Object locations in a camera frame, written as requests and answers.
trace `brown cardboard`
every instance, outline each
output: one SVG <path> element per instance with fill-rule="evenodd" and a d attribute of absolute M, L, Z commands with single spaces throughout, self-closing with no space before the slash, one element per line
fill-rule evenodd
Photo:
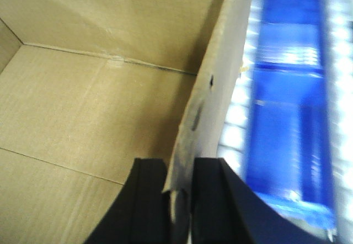
<path fill-rule="evenodd" d="M 24 45 L 0 75 L 0 147 L 123 184 L 169 162 L 195 76 Z"/>
<path fill-rule="evenodd" d="M 82 243 L 121 185 L 0 149 L 0 243 Z"/>
<path fill-rule="evenodd" d="M 0 17 L 25 44 L 197 73 L 222 1 L 0 0 Z"/>
<path fill-rule="evenodd" d="M 242 65 L 251 0 L 224 0 L 199 75 L 179 126 L 164 190 L 172 193 L 172 219 L 187 219 L 195 157 L 216 157 L 231 95 Z"/>
<path fill-rule="evenodd" d="M 0 20 L 0 73 L 20 48 L 21 42 Z"/>
<path fill-rule="evenodd" d="M 222 1 L 0 0 L 0 243 L 82 243 L 135 157 L 171 162 L 175 217 L 241 65 L 250 0 L 225 0 L 180 124 Z"/>

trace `cardboard wall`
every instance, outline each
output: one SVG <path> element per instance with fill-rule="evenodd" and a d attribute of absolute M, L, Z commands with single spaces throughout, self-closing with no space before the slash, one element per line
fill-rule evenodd
<path fill-rule="evenodd" d="M 0 243 L 83 243 L 122 185 L 0 149 Z"/>
<path fill-rule="evenodd" d="M 0 73 L 20 48 L 21 42 L 0 20 Z"/>
<path fill-rule="evenodd" d="M 174 145 L 165 190 L 171 192 L 174 240 L 185 237 L 195 157 L 216 157 L 242 65 L 251 0 L 224 0 Z"/>
<path fill-rule="evenodd" d="M 125 183 L 169 163 L 195 76 L 23 45 L 0 75 L 0 148 Z"/>
<path fill-rule="evenodd" d="M 0 0 L 25 44 L 196 73 L 223 0 Z"/>

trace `blue container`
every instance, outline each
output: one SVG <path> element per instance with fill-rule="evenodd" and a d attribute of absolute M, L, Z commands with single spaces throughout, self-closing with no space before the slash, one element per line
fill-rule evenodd
<path fill-rule="evenodd" d="M 258 68 L 323 73 L 316 25 L 262 23 L 256 54 Z"/>
<path fill-rule="evenodd" d="M 322 0 L 264 0 L 262 21 L 320 25 Z"/>
<path fill-rule="evenodd" d="M 324 73 L 322 0 L 264 0 L 257 68 Z"/>
<path fill-rule="evenodd" d="M 255 70 L 246 183 L 280 214 L 334 228 L 325 81 Z"/>

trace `cardboard flap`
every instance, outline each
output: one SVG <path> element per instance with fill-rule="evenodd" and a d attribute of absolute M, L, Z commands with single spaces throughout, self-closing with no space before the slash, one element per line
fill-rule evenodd
<path fill-rule="evenodd" d="M 232 91 L 242 65 L 251 0 L 224 0 L 220 16 L 185 109 L 165 191 L 171 191 L 175 237 L 185 237 L 195 157 L 215 157 Z"/>

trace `small hole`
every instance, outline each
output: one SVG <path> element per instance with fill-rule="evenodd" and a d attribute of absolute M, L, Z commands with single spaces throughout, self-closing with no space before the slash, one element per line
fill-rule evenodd
<path fill-rule="evenodd" d="M 210 80 L 210 88 L 212 88 L 213 86 L 213 75 L 211 76 L 211 80 Z"/>

